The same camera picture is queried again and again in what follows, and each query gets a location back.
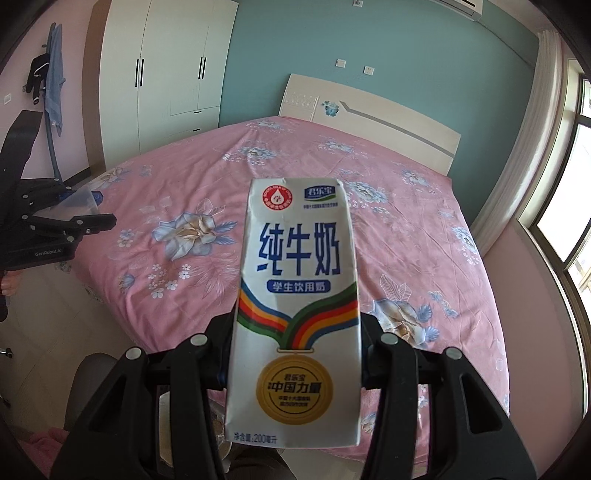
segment hanging clothes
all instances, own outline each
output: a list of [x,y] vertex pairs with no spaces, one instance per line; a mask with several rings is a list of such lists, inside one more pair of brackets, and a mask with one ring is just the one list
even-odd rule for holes
[[61,24],[53,29],[48,44],[51,57],[45,82],[45,110],[49,115],[51,124],[56,126],[57,135],[61,136],[63,126],[61,118],[61,86],[66,81],[61,56]]
[[49,71],[50,56],[48,53],[35,57],[31,62],[31,69],[27,78],[27,93],[33,92],[33,105],[39,103],[41,81],[47,77]]

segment white headboard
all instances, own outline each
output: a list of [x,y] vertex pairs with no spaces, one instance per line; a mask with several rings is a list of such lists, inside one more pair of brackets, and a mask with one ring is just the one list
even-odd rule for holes
[[280,116],[308,120],[370,140],[447,175],[460,134],[373,93],[292,73]]

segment red circular logo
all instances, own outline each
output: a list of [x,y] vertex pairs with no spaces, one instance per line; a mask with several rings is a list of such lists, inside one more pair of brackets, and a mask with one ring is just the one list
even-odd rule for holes
[[291,205],[293,195],[282,185],[271,185],[262,193],[262,201],[271,210],[283,210]]

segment gold medal logo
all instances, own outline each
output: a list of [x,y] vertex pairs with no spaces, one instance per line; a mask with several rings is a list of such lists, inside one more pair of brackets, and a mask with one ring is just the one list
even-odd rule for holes
[[332,395],[332,380],[326,368],[305,354],[273,360],[256,384],[261,408],[273,420],[287,425],[303,425],[320,418]]

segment bed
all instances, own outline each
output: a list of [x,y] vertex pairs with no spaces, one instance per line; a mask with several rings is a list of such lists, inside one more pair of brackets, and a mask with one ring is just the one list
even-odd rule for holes
[[[509,376],[493,294],[444,176],[459,135],[426,117],[417,121],[416,112],[401,106],[387,108],[387,100],[360,103],[358,90],[319,80],[309,86],[307,77],[296,77],[285,91],[283,116],[187,138],[93,180],[91,188],[104,196],[101,212],[114,213],[118,223],[84,238],[74,273],[137,344],[150,352],[173,348],[235,302],[250,180],[336,177],[351,211],[362,311],[413,346],[462,349],[508,410]],[[378,107],[368,106],[373,101]],[[360,122],[381,127],[355,127]],[[371,132],[366,138],[347,132],[355,128]],[[388,145],[395,135],[390,130],[408,139]],[[415,462],[425,465],[428,394],[426,387],[419,390]],[[330,453],[365,459],[378,397],[362,391],[360,445]]]

